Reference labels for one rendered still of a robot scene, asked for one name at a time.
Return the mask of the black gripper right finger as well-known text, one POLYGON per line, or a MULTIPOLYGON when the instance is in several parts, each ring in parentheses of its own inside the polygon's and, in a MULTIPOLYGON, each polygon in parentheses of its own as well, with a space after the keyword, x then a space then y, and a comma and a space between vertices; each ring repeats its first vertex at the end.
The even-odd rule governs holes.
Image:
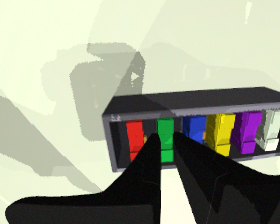
POLYGON ((172 149, 196 224, 280 224, 280 174, 242 166, 181 132, 172 149))

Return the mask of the dark grey fuse block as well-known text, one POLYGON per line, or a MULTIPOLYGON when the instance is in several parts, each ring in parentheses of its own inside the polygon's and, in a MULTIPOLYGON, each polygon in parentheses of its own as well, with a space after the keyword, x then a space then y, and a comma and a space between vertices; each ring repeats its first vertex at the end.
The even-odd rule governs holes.
POLYGON ((142 119, 146 138, 156 133, 156 118, 206 117, 204 146, 231 161, 280 156, 280 92, 269 87, 219 88, 112 96, 101 114, 111 173, 131 162, 127 121, 142 119))

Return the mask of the red fuse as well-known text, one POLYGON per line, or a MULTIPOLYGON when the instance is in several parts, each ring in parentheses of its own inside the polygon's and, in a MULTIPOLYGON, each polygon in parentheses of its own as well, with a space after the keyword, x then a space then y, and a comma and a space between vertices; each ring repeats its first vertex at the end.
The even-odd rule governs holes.
POLYGON ((144 129, 142 129, 142 119, 132 119, 126 122, 127 137, 130 143, 130 157, 134 161, 136 154, 144 146, 144 129))

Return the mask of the blue fuse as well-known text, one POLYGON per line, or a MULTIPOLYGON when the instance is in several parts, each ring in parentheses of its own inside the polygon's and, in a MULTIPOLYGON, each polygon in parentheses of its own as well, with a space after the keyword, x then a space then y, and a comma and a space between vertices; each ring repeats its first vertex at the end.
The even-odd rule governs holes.
POLYGON ((196 142, 201 142, 204 139, 206 126, 206 117, 204 114, 200 116, 184 116, 182 117, 182 134, 194 139, 196 142))

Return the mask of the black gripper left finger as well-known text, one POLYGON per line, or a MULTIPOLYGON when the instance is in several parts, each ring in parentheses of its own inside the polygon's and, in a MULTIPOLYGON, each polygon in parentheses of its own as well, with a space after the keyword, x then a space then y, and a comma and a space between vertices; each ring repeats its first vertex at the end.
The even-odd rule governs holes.
POLYGON ((100 193, 20 198, 9 224, 161 224, 161 141, 151 133, 125 171, 100 193))

